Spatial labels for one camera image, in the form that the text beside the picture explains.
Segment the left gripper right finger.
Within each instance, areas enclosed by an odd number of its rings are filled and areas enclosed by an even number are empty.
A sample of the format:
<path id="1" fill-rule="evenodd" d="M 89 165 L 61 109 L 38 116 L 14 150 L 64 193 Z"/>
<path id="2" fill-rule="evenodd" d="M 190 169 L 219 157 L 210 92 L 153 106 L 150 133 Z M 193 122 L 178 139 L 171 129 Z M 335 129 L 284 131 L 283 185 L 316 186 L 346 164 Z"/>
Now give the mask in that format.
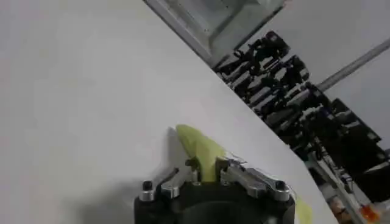
<path id="1" fill-rule="evenodd" d="M 215 168 L 221 183 L 238 183 L 252 198 L 268 195 L 279 202 L 287 202 L 291 198 L 291 191 L 284 181 L 253 167 L 245 168 L 234 159 L 217 158 Z"/>

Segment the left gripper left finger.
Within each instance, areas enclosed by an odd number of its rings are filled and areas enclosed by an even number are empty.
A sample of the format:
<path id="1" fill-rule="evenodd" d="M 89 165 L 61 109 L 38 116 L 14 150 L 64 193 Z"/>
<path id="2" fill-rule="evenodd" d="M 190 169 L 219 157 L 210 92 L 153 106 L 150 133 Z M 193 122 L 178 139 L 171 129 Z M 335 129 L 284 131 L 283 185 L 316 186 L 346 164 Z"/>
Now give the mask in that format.
<path id="1" fill-rule="evenodd" d="M 169 199 L 180 195 L 180 188 L 186 183 L 200 185 L 201 175 L 200 162 L 196 157 L 185 161 L 183 167 L 171 167 L 166 169 L 154 180 L 142 182 L 138 198 L 140 201 L 155 201 L 158 196 L 164 195 Z"/>

